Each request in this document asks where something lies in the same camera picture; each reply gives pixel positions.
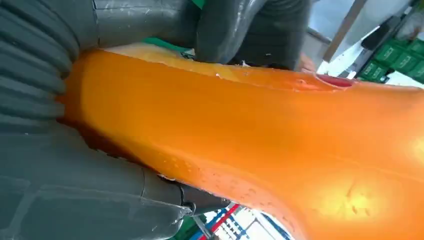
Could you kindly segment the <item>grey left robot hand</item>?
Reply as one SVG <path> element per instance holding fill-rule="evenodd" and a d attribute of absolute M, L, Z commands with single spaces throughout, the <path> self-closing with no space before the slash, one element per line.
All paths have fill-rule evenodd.
<path fill-rule="evenodd" d="M 195 59 L 228 64 L 265 0 L 206 0 L 197 24 Z"/>

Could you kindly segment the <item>person's hand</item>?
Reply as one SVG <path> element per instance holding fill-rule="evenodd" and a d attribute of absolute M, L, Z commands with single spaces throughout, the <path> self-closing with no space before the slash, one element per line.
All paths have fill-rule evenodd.
<path fill-rule="evenodd" d="M 302 72 L 316 72 L 317 70 L 314 61 L 304 53 L 300 54 L 297 69 Z"/>

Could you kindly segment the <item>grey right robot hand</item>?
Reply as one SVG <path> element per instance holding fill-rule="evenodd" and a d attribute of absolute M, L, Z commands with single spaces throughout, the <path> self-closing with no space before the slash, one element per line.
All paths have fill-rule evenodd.
<path fill-rule="evenodd" d="M 82 51 L 147 37 L 192 47 L 199 15 L 190 0 L 1 1 L 1 239 L 166 240 L 185 216 L 230 204 L 91 149 L 58 122 Z"/>

